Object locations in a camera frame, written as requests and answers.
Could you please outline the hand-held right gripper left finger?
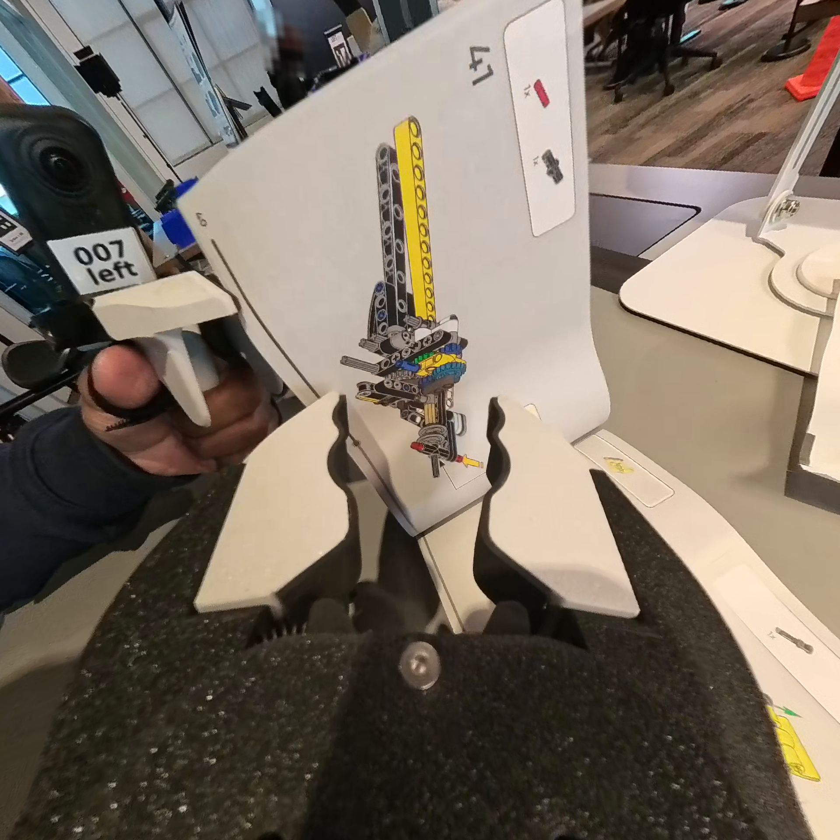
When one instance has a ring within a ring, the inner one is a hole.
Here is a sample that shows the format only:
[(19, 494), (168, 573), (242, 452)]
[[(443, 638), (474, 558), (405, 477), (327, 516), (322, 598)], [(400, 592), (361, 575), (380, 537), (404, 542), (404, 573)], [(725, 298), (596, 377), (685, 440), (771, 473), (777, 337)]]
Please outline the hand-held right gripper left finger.
[(198, 613), (266, 606), (302, 614), (349, 604), (361, 577), (356, 499), (347, 477), (347, 401), (328, 393), (247, 457), (194, 598)]

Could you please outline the orange traffic cone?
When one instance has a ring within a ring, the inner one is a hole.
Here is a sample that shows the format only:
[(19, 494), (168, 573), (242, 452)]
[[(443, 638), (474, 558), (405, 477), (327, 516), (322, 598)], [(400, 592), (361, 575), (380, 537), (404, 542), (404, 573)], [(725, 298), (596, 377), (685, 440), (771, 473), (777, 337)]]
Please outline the orange traffic cone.
[(804, 72), (789, 78), (784, 89), (798, 102), (814, 99), (833, 66), (838, 50), (838, 41), (821, 40)]

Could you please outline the person's left hand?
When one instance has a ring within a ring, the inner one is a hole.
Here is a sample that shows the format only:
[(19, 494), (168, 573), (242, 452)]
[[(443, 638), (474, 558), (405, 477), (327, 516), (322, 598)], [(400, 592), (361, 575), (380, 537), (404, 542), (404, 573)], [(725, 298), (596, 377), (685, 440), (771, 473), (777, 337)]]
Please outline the person's left hand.
[(209, 427), (195, 425), (179, 406), (135, 426), (96, 404), (94, 396), (126, 409), (152, 401), (161, 383), (151, 363), (133, 345), (102, 350), (80, 377), (80, 416), (105, 445), (156, 476), (214, 473), (242, 463), (280, 425), (277, 407), (250, 367), (240, 360), (214, 359), (219, 383), (205, 393)]

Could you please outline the person's left forearm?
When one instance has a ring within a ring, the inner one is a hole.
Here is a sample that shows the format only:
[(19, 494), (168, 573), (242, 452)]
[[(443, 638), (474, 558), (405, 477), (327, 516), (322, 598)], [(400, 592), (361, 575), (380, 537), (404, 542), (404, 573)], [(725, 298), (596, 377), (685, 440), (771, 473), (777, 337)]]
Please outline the person's left forearm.
[(76, 407), (26, 423), (1, 447), (2, 613), (32, 601), (63, 564), (124, 538), (155, 496), (195, 478), (143, 472), (95, 438)]

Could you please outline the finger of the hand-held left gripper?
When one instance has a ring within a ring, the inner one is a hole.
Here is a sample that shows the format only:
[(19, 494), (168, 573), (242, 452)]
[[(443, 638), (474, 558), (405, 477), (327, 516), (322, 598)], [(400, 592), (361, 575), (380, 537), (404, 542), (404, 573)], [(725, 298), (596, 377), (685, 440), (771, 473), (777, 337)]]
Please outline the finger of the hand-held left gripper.
[(107, 335), (123, 341), (234, 316), (238, 305), (225, 289), (190, 270), (104, 293), (92, 310)]
[(271, 397), (283, 399), (288, 394), (286, 383), (257, 350), (239, 316), (205, 321), (200, 324), (200, 334), (218, 359), (233, 367), (247, 365)]

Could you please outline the white poster board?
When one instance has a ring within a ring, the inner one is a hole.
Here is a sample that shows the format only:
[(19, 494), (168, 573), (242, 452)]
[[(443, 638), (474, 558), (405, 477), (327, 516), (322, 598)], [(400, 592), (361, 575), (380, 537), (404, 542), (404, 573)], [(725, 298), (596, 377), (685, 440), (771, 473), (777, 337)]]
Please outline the white poster board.
[(188, 69), (203, 95), (205, 104), (211, 113), (220, 140), (228, 149), (240, 145), (242, 133), (226, 104), (223, 93), (213, 82), (201, 55), (192, 27), (186, 15), (183, 2), (173, 2), (167, 22), (175, 40), (185, 58)]

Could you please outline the white lamp base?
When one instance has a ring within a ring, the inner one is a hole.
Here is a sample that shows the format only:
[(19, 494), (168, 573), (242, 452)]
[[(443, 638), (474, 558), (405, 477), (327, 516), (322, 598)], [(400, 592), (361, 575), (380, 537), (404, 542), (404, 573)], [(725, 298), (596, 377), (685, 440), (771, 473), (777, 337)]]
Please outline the white lamp base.
[(839, 202), (797, 189), (838, 92), (835, 58), (768, 195), (721, 210), (624, 283), (626, 310), (805, 375), (838, 374)]

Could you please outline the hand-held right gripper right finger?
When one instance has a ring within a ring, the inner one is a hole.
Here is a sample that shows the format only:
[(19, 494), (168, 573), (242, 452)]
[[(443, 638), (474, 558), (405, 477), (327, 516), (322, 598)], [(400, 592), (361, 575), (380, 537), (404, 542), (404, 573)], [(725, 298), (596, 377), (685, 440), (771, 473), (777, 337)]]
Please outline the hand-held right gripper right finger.
[(490, 488), (473, 572), (493, 604), (636, 618), (640, 606), (585, 458), (507, 397), (488, 407)]

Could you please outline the lego instruction booklet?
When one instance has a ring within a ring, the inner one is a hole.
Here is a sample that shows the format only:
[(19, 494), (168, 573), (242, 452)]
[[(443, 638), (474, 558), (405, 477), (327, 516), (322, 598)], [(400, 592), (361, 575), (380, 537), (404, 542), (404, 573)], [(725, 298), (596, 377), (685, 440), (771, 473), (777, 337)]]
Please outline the lego instruction booklet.
[(592, 335), (580, 2), (460, 2), (231, 151), (180, 200), (255, 347), (418, 538), (477, 633), (488, 407), (524, 406), (676, 551), (747, 656), (809, 820), (838, 819), (838, 639), (624, 441)]

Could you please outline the black box on stand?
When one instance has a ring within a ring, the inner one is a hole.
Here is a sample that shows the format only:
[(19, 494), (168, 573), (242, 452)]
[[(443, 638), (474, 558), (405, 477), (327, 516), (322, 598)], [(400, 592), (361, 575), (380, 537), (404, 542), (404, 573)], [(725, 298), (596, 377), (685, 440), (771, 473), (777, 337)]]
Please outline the black box on stand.
[(76, 69), (89, 88), (105, 98), (119, 98), (122, 84), (108, 61), (88, 46), (74, 52), (77, 59)]

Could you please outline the crumpled white paper bag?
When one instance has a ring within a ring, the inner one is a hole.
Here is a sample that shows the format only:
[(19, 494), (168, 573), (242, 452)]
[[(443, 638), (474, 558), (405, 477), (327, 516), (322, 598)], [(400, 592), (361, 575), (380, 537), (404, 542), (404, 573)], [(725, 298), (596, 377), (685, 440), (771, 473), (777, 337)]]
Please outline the crumpled white paper bag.
[(839, 305), (822, 348), (812, 414), (799, 463), (805, 470), (839, 481)]

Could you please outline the black office chair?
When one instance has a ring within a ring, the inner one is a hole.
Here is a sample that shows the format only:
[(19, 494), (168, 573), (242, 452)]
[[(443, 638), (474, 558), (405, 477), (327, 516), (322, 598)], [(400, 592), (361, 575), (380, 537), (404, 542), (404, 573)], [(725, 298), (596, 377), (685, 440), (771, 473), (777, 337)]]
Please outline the black office chair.
[(700, 34), (685, 35), (686, 1), (592, 2), (584, 5), (584, 67), (609, 70), (603, 90), (612, 102), (624, 100), (625, 90), (641, 78), (657, 75), (663, 98), (676, 91), (671, 72), (676, 61), (686, 67), (691, 60), (705, 60), (715, 71), (722, 58), (714, 49), (692, 46)]

